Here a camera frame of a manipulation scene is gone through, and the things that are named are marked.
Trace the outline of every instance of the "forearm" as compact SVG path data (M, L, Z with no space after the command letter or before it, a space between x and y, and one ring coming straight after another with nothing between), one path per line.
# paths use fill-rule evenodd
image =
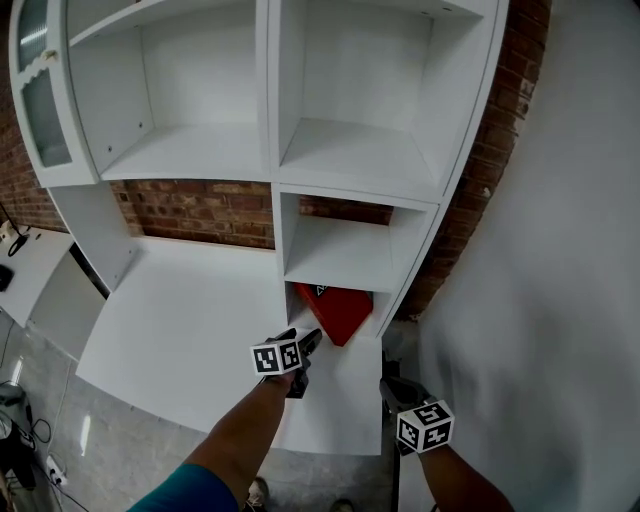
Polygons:
M442 512L492 510L512 512L505 496L451 447L420 454L424 476Z
M185 464L209 469L227 484L239 505L244 503L280 425L290 384L278 378L256 386L216 424Z

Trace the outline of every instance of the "person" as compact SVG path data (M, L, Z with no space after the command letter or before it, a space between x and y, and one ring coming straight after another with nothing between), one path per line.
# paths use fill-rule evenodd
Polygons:
M184 463L130 512L265 512L268 488L256 478L282 414L294 373L258 384L213 427ZM424 475L441 512L512 511L505 496L443 446L419 455ZM352 512L339 500L331 512Z

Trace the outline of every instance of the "cabinet door knob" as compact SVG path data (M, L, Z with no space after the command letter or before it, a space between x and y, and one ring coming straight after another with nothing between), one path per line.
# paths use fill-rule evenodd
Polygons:
M44 60L51 60L58 57L58 52L55 50L45 50L42 52L42 57Z

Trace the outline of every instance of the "person's right arm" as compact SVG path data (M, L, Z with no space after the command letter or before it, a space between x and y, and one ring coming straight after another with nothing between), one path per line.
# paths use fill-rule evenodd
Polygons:
M435 448L421 453L419 457L429 489L441 512L513 512L504 494L450 446Z

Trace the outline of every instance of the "power strip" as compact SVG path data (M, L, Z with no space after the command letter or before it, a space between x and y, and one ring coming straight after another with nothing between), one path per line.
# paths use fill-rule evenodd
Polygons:
M53 460L51 455L47 456L47 469L49 470L49 478L55 485L65 486L67 485L67 475L60 469L58 463Z

